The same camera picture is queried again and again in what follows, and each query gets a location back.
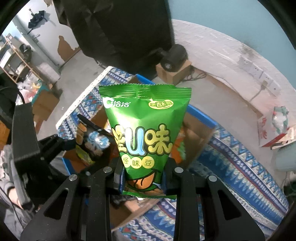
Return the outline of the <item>black jacket person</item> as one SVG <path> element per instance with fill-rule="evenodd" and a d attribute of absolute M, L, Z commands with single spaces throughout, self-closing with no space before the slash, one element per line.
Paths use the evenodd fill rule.
<path fill-rule="evenodd" d="M 59 23 L 82 52 L 106 66 L 146 78 L 174 43 L 168 1 L 54 1 Z"/>

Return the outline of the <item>black round device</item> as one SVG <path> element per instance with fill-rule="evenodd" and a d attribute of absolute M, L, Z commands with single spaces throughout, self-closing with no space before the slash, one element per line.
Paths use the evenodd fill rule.
<path fill-rule="evenodd" d="M 184 46 L 175 44 L 169 51 L 161 50 L 161 66 L 168 72 L 178 72 L 188 59 L 188 54 Z"/>

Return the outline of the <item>black chips snack bag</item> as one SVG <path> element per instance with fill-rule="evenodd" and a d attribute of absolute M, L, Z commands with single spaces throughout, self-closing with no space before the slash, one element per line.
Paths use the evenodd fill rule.
<path fill-rule="evenodd" d="M 109 163 L 115 141 L 110 133 L 78 114 L 76 154 L 87 166 L 105 167 Z"/>

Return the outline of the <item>light blue trash bin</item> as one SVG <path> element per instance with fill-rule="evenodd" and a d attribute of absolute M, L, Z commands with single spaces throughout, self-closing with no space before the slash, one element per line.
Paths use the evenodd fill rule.
<path fill-rule="evenodd" d="M 279 149 L 276 154 L 275 166 L 278 171 L 295 171 L 296 143 L 293 142 Z"/>

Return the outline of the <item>patterned blue table cloth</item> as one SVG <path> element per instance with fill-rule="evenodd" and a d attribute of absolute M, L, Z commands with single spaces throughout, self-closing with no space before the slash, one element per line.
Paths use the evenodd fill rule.
<path fill-rule="evenodd" d="M 102 104 L 101 85 L 127 83 L 133 76 L 115 67 L 104 70 L 74 101 L 57 122 L 58 135 L 73 139 L 78 114 L 92 118 Z M 286 196 L 253 154 L 221 125 L 201 155 L 189 165 L 195 176 L 215 175 L 234 195 L 262 230 L 266 240 L 276 240 L 278 227 L 288 212 Z M 176 202 L 163 199 L 142 216 L 115 231 L 117 240 L 172 240 Z"/>

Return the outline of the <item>small brown cardboard box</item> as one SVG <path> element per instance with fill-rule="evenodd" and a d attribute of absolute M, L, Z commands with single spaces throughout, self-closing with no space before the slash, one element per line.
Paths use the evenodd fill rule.
<path fill-rule="evenodd" d="M 161 64 L 156 65 L 158 77 L 167 84 L 177 85 L 191 73 L 191 61 L 186 60 L 183 66 L 177 72 L 166 71 Z"/>

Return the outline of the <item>green bean snack bag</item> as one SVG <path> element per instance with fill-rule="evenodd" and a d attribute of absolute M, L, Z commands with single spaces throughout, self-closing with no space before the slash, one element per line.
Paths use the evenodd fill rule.
<path fill-rule="evenodd" d="M 163 171 L 192 90 L 132 83 L 100 86 L 99 94 L 125 168 L 123 194 L 163 196 Z"/>

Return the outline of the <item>flat cardboard pieces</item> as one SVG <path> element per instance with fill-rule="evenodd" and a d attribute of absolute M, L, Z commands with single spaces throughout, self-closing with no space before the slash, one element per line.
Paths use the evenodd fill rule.
<path fill-rule="evenodd" d="M 289 128 L 287 134 L 271 146 L 272 150 L 282 148 L 296 141 L 296 126 Z"/>

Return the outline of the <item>white wall socket strip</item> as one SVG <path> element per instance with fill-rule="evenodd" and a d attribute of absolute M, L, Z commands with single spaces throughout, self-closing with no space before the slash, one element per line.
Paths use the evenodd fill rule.
<path fill-rule="evenodd" d="M 266 88 L 272 93 L 272 95 L 278 96 L 280 94 L 280 85 L 252 61 L 241 55 L 238 61 L 238 65 L 260 84 L 263 84 L 263 82 L 265 81 L 267 83 Z"/>

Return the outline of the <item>red white paper bag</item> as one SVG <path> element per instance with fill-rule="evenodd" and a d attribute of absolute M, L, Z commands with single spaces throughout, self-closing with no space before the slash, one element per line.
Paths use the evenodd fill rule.
<path fill-rule="evenodd" d="M 257 120 L 260 147 L 270 147 L 288 131 L 288 109 L 275 106 Z"/>

